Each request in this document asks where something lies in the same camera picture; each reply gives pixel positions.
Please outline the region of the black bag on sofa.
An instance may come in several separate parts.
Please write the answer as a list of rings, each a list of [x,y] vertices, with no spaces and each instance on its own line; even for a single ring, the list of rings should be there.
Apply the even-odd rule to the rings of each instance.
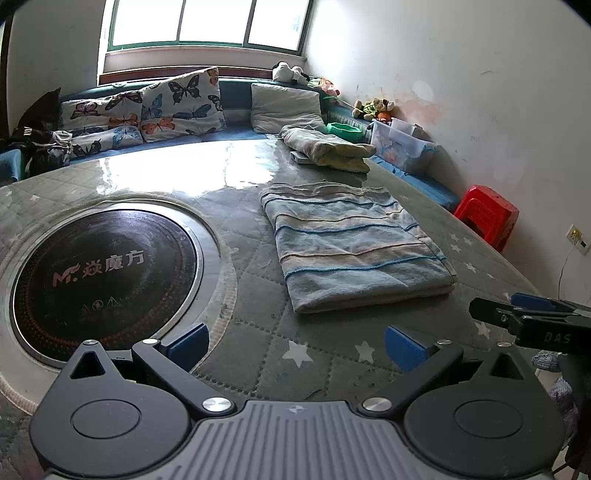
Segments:
[[[73,154],[72,134],[61,130],[61,89],[48,91],[21,116],[9,146],[20,151],[24,177],[66,167]]]

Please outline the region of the long butterfly cushion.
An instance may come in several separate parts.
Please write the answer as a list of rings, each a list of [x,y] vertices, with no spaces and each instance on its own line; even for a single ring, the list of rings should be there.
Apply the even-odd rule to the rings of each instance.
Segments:
[[[60,126],[72,135],[73,158],[141,145],[141,107],[138,90],[62,102]]]

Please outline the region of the red plastic stool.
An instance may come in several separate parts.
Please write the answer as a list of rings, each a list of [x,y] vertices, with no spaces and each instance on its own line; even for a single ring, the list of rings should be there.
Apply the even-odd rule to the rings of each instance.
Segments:
[[[472,186],[454,215],[490,246],[502,253],[517,223],[519,209],[495,190]]]

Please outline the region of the window with green frame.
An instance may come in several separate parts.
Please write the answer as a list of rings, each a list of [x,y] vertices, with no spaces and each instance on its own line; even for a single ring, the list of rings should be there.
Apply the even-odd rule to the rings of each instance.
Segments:
[[[299,54],[311,6],[297,0],[116,1],[108,49],[215,46]]]

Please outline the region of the clear plastic storage box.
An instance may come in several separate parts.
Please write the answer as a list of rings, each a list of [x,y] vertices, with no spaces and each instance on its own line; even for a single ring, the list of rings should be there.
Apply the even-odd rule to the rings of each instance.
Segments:
[[[417,125],[393,119],[391,124],[373,122],[370,144],[376,154],[394,167],[412,175],[427,173],[439,145],[422,138],[424,131]]]

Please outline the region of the white plush toy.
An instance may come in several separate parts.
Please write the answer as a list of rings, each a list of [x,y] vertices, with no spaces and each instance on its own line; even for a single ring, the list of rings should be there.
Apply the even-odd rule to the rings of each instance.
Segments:
[[[271,79],[274,82],[286,83],[286,84],[297,84],[307,86],[310,82],[310,76],[304,73],[303,68],[300,66],[290,67],[287,62],[280,61],[273,66],[271,70]]]

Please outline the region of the grey white pillow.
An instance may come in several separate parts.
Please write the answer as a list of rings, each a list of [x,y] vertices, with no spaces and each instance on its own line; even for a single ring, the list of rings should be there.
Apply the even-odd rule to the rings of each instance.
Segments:
[[[279,134],[284,126],[325,133],[318,92],[268,83],[253,83],[250,90],[250,124],[257,133]]]

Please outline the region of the white wall socket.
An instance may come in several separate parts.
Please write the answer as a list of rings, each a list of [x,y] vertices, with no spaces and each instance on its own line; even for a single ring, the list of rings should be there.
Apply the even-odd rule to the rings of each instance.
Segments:
[[[576,225],[572,224],[569,227],[566,238],[582,255],[586,255],[589,251],[590,241]]]

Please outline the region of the large butterfly pillow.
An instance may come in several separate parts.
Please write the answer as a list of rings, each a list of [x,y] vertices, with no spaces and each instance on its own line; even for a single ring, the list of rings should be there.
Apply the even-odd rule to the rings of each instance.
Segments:
[[[209,67],[153,83],[142,97],[138,129],[146,143],[226,128],[217,67]]]

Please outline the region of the round black induction cooktop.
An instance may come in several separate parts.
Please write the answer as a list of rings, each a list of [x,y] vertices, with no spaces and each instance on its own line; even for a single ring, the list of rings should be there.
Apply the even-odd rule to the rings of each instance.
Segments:
[[[85,340],[124,350],[171,330],[200,287],[197,235],[146,208],[115,207],[57,227],[27,255],[11,292],[20,345],[59,367]]]

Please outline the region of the folded yellow grey blanket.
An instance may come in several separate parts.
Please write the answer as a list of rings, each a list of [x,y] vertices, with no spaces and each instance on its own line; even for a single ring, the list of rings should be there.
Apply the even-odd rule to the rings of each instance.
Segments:
[[[373,145],[353,144],[310,128],[284,126],[279,136],[288,148],[304,155],[311,163],[339,171],[368,173],[370,168],[365,160],[377,153]]]

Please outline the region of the green plastic bowl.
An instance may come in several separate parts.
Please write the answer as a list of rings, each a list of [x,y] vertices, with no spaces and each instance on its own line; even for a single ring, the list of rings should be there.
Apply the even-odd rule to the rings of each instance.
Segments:
[[[331,122],[325,129],[327,129],[328,134],[335,135],[342,140],[352,143],[359,143],[365,138],[365,134],[363,134],[361,128],[346,123]]]

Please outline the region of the blue beige striped shirt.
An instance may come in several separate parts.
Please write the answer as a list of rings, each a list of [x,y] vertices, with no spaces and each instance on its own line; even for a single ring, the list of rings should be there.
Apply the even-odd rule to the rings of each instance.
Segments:
[[[417,220],[383,187],[276,183],[259,202],[298,314],[450,293],[457,274]]]

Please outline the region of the colourful plush toys pile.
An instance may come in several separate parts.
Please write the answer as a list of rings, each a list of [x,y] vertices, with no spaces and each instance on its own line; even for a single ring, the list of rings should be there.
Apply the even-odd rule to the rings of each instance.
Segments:
[[[394,117],[396,104],[386,98],[374,98],[372,101],[362,102],[356,100],[353,103],[353,118],[362,118],[366,121],[378,121],[390,124]]]

